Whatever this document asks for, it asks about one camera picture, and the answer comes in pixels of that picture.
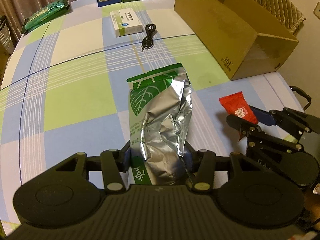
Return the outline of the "red snack packet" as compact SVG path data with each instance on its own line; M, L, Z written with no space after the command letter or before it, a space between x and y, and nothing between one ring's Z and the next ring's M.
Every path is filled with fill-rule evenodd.
M221 97L219 102L228 114L245 119L255 125L258 124L257 117L246 102L243 92Z

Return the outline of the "silver green foil bag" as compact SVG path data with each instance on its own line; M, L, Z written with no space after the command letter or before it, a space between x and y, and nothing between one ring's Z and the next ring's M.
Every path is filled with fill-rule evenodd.
M135 184L172 185L185 175L184 144L193 112L181 63L127 79L131 170Z

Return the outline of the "white green box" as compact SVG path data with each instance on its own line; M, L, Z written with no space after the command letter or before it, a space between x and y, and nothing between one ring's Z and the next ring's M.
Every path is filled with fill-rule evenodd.
M110 12L116 37L143 32L143 25L132 8Z

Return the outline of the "large brown cardboard box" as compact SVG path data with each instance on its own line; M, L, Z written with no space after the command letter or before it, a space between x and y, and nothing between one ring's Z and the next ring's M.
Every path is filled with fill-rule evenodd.
M298 45L253 0L175 0L174 9L231 80L277 71Z

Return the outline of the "checkered tablecloth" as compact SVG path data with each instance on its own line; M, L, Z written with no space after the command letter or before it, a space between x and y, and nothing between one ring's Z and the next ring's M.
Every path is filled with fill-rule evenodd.
M78 0L71 11L21 37L1 86L1 222L19 226L12 199L31 180L76 152L99 155L130 138L127 79L180 62L192 85L188 141L220 155L246 143L224 120L219 98L243 92L264 110L301 105L278 72L230 81L174 11L175 0L98 7ZM116 37L110 12L132 8L143 32Z

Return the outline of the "quilted chair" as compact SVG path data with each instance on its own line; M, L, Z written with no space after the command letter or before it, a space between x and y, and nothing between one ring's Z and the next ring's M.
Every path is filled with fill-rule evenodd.
M269 11L293 35L297 35L306 17L290 0L253 0Z

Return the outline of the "green wet wipes pack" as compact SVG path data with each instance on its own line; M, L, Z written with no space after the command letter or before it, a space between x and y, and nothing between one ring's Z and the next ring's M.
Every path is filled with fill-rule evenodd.
M69 8L69 0L56 0L46 5L25 20L21 29L21 34L27 34L39 26L64 15Z

